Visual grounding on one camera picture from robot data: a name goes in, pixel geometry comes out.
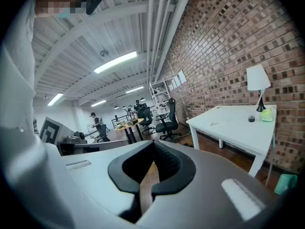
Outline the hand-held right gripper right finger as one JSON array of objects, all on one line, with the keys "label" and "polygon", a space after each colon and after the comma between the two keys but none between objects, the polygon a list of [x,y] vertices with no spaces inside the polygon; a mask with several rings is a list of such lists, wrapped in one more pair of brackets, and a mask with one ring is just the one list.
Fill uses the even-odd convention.
[{"label": "hand-held right gripper right finger", "polygon": [[181,191],[156,196],[137,221],[144,229],[263,229],[279,207],[260,181],[226,158],[178,144],[156,141],[187,155],[195,165]]}]

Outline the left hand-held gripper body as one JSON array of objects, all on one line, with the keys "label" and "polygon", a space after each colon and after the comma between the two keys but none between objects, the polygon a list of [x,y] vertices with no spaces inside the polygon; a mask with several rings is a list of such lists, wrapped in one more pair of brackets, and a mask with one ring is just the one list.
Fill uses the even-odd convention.
[{"label": "left hand-held gripper body", "polygon": [[57,147],[61,156],[98,152],[96,144],[88,144],[83,132],[72,131],[65,125],[45,118],[40,132],[40,139]]}]

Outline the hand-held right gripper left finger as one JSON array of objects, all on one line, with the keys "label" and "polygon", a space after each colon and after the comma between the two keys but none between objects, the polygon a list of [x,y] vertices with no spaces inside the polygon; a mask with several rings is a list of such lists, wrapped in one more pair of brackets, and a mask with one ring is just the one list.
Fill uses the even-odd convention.
[{"label": "hand-held right gripper left finger", "polygon": [[112,214],[136,223],[142,216],[140,184],[153,163],[154,142],[62,156],[74,181]]}]

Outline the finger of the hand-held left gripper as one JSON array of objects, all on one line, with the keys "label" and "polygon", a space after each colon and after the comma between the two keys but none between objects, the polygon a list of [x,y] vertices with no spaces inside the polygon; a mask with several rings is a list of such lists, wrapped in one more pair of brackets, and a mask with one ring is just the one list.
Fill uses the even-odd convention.
[{"label": "finger of the hand-held left gripper", "polygon": [[122,146],[127,146],[129,142],[127,140],[117,140],[117,141],[110,141],[110,142],[103,142],[99,143],[99,150],[104,151],[104,150],[110,150]]}]

